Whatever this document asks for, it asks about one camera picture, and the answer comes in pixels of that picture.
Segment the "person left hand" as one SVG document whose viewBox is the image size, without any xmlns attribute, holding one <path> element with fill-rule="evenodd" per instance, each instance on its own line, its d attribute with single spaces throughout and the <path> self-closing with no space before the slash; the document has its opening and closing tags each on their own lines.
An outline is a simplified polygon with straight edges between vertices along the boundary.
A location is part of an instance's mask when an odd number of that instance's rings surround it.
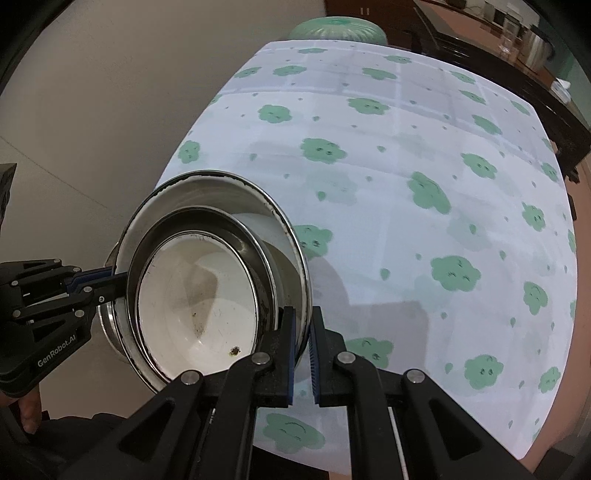
<svg viewBox="0 0 591 480">
<path fill-rule="evenodd" d="M 23 430 L 34 434 L 42 423 L 42 403 L 39 386 L 17 401 Z"/>
</svg>

